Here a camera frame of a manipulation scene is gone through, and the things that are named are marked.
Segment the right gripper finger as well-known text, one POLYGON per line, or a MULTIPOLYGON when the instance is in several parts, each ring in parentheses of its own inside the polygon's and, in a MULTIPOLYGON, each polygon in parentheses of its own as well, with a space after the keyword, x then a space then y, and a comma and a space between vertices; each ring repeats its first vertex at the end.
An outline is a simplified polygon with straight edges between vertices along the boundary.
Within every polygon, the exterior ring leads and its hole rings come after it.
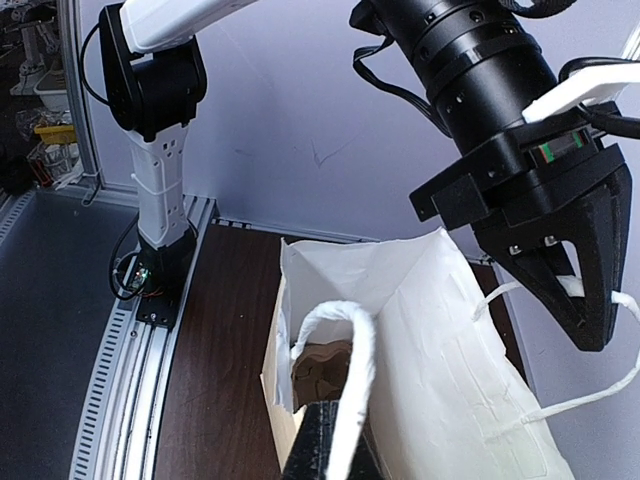
MULTIPOLYGON (((321 401, 307 406, 282 473, 283 479, 325 479, 339 401, 321 401)), ((374 454, 360 434, 348 479, 382 479, 374 454)))

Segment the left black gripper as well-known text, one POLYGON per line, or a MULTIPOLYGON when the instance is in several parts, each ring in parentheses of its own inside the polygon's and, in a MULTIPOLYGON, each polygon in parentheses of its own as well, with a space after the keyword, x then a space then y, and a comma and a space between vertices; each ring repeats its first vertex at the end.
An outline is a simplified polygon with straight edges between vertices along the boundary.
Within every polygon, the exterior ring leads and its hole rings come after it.
POLYGON ((616 144, 585 130, 555 138, 507 132, 475 148, 414 190, 420 221, 470 226, 478 246, 530 291, 581 351, 613 336, 627 251, 632 183, 616 144), (574 268, 584 296, 571 298, 560 276, 574 268))

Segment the cardboard cup carrier tray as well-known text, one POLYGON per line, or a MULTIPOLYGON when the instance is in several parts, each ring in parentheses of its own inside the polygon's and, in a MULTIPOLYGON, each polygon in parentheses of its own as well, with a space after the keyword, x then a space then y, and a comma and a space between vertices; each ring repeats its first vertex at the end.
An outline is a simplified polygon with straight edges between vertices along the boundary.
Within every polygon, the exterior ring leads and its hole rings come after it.
POLYGON ((340 399, 351 352, 351 344, 344 340, 305 346, 291 375, 295 411, 311 403, 340 399))

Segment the brown paper bag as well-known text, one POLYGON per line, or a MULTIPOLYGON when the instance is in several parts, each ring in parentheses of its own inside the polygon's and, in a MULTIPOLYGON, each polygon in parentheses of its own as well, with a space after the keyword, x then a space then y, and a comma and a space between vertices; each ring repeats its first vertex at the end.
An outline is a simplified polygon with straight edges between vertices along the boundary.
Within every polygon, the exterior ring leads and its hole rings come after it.
POLYGON ((360 434, 382 479, 569 479, 550 417, 617 394, 541 406, 508 360, 484 293, 448 232, 376 243, 283 243, 262 384, 284 470, 307 406, 292 370, 306 345, 344 340, 350 365, 325 479, 348 479, 360 434))

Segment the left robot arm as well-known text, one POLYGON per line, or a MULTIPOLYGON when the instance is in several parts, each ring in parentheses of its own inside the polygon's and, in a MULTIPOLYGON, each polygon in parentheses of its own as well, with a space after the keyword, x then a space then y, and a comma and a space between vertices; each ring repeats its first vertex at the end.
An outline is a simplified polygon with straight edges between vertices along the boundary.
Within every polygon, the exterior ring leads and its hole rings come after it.
MULTIPOLYGON (((99 37, 106 104, 127 132, 140 252, 122 300, 156 295, 144 313, 175 315, 196 247, 183 207, 182 156, 204 98, 197 33, 239 10, 238 1, 125 1, 105 6, 99 37)), ((550 70, 524 18, 565 11, 565 1, 361 1, 351 27, 397 45, 423 96, 376 77, 354 52, 358 75, 415 107, 460 151, 411 193, 421 220, 470 226, 481 249, 528 289, 574 345, 611 340, 629 238, 632 177, 604 135, 637 138, 639 122, 612 95, 635 79, 632 59, 582 57, 550 70)))

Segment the background clutter shelf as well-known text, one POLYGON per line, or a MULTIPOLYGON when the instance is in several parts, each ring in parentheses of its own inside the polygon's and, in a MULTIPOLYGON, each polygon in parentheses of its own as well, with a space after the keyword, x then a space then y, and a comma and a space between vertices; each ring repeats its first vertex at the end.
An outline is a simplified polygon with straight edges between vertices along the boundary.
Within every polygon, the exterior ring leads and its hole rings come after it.
POLYGON ((55 1, 1 3, 1 191, 62 189, 84 173, 55 1))

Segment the aluminium front rail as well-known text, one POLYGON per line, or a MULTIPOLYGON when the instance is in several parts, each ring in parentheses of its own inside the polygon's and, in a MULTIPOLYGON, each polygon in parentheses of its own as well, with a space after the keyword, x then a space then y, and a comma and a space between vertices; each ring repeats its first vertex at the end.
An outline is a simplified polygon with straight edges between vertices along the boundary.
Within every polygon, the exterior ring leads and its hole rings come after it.
MULTIPOLYGON (((1 475, 91 479, 102 407, 123 349, 149 326, 117 305, 107 263, 133 212, 34 196, 1 247, 1 475)), ((240 334, 239 274, 270 238, 212 226, 201 248, 164 408, 159 479, 251 475, 236 426, 251 357, 240 334)))

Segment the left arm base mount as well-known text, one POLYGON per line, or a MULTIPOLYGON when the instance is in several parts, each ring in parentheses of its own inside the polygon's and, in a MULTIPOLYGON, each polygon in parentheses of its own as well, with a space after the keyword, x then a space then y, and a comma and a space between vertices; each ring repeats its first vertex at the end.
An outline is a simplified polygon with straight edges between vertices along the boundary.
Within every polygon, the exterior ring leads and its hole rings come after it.
POLYGON ((112 293, 121 301, 140 299, 135 313, 137 321, 173 329, 197 246, 197 234, 189 230, 175 243, 158 250, 139 237, 140 249, 118 258, 124 238, 125 233, 116 242, 109 259, 112 293))

